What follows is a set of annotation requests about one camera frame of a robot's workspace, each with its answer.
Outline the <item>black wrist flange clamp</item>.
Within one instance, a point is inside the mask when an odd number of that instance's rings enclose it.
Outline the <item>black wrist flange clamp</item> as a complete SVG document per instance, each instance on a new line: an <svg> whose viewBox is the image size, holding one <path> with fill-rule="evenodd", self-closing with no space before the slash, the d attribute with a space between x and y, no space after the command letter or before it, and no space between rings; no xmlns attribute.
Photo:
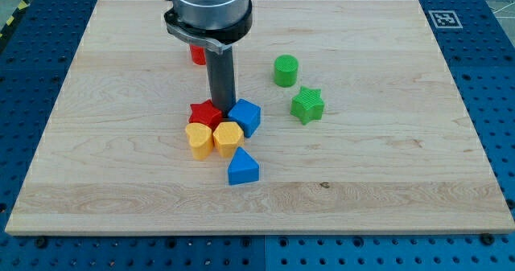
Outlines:
<svg viewBox="0 0 515 271"><path fill-rule="evenodd" d="M167 11L163 17L169 34L174 35L185 43L202 47L215 52L217 55L221 55L233 43L242 39L250 31L253 24L252 9L252 1L248 0L245 14L237 23L226 28L213 30L193 27L183 22L174 9Z"/></svg>

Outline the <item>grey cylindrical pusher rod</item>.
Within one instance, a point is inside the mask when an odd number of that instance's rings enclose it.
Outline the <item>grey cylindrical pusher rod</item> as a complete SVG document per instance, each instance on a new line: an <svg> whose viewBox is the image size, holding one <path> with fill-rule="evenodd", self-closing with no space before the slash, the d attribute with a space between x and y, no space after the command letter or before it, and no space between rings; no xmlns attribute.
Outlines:
<svg viewBox="0 0 515 271"><path fill-rule="evenodd" d="M212 103L227 115L236 104L233 48L229 47L221 54L205 50L204 54Z"/></svg>

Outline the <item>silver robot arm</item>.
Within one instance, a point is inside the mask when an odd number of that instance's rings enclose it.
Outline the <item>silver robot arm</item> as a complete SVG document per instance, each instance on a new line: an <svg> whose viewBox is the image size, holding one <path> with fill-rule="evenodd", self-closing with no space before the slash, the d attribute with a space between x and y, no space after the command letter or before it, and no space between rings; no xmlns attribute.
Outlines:
<svg viewBox="0 0 515 271"><path fill-rule="evenodd" d="M251 0L171 0L167 32L204 49L212 103L224 115L236 104L233 45L253 24Z"/></svg>

